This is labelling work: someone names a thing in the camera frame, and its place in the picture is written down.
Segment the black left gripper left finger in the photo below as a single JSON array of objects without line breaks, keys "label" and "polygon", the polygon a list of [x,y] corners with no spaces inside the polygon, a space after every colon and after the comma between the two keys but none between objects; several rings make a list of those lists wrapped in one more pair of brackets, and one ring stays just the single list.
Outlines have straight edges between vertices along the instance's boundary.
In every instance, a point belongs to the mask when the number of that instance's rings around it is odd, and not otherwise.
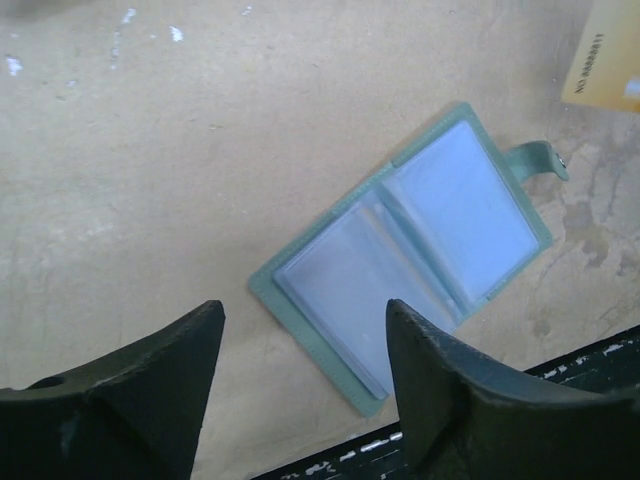
[{"label": "black left gripper left finger", "polygon": [[2,478],[190,478],[224,324],[209,300],[89,363],[2,389]]}]

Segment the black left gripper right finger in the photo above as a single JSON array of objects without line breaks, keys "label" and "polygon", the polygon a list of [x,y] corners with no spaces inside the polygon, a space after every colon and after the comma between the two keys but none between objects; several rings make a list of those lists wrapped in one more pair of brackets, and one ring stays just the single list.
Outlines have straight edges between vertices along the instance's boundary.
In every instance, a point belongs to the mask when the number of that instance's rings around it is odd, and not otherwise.
[{"label": "black left gripper right finger", "polygon": [[387,304],[386,337],[416,478],[638,478],[637,387],[596,393],[526,374],[399,299]]}]

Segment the green leather card holder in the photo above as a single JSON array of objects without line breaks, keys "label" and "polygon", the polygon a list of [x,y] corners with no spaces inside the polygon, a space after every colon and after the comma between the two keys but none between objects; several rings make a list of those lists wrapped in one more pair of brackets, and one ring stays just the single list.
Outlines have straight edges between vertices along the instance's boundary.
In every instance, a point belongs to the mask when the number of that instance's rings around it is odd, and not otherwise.
[{"label": "green leather card holder", "polygon": [[501,151],[472,107],[442,109],[249,279],[255,297],[365,417],[393,393],[385,310],[451,333],[547,249],[523,189],[568,179],[544,140]]}]

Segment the gold credit card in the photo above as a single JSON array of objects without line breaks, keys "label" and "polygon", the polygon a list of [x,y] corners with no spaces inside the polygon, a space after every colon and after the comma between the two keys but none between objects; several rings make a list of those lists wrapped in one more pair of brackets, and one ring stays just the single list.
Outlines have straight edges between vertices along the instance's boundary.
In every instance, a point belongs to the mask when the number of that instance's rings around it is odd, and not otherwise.
[{"label": "gold credit card", "polygon": [[639,0],[593,3],[561,100],[639,111]]}]

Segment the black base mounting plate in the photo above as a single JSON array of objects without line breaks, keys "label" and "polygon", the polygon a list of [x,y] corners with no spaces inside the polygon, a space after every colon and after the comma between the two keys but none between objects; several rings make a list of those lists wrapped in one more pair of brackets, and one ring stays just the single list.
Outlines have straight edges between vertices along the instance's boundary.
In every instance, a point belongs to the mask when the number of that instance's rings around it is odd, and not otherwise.
[{"label": "black base mounting plate", "polygon": [[[639,328],[634,326],[545,363],[528,374],[596,393],[639,385]],[[413,479],[395,422],[258,476],[279,479]]]}]

